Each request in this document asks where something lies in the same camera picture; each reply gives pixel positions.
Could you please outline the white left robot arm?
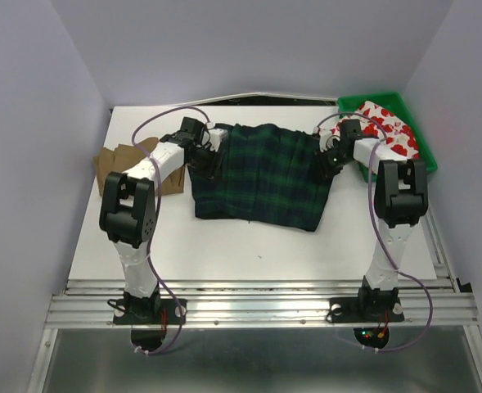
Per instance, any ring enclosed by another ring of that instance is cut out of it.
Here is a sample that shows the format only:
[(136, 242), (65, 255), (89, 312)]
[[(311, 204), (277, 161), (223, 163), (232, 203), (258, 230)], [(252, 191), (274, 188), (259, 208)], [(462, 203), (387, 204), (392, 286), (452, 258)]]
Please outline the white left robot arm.
[(160, 316), (159, 279), (149, 254), (162, 183), (184, 165), (214, 177), (226, 138), (227, 130), (217, 124), (185, 117), (178, 131), (164, 135), (135, 166), (106, 176), (99, 226), (115, 247), (124, 273), (123, 298), (110, 302), (121, 316), (144, 323)]

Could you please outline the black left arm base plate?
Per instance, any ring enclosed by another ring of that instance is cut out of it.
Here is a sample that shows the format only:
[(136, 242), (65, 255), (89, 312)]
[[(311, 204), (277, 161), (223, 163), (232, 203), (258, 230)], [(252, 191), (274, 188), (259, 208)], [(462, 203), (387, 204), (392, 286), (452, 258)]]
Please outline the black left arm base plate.
[(112, 308), (113, 321), (117, 326), (132, 325), (176, 325), (186, 322), (187, 300), (179, 300), (182, 313), (172, 298), (160, 298), (153, 309), (140, 309), (138, 312), (124, 308), (124, 299), (109, 299), (106, 303)]

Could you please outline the dark green plaid skirt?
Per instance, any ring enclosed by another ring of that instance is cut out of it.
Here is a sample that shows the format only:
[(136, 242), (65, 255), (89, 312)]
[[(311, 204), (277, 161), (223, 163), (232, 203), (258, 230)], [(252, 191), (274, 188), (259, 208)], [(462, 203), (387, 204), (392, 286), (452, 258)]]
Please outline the dark green plaid skirt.
[(318, 141), (275, 124), (226, 124), (224, 129), (219, 177), (189, 172), (195, 216), (316, 231), (331, 188), (316, 178)]

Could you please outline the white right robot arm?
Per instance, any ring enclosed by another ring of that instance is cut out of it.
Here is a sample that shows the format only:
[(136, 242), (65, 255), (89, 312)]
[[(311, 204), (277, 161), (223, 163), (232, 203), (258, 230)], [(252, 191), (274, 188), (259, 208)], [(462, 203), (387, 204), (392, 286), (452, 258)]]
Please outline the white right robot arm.
[(332, 323), (403, 320), (399, 300), (401, 259), (406, 243), (428, 210), (426, 165), (386, 145), (386, 138), (367, 136), (358, 120), (343, 120), (337, 131), (316, 127), (319, 148), (315, 164), (322, 180), (331, 180), (350, 162), (368, 169), (368, 209), (376, 235), (372, 262), (356, 296), (330, 300)]

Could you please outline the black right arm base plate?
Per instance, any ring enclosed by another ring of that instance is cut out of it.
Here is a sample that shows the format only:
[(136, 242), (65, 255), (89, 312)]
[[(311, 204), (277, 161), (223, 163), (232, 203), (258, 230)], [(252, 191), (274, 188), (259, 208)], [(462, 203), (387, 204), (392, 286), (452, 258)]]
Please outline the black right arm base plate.
[(398, 314), (394, 307), (400, 305), (398, 300), (378, 300), (372, 302), (360, 301), (357, 297), (343, 296), (329, 299), (330, 309), (326, 315), (329, 323), (401, 323), (405, 320), (403, 311)]

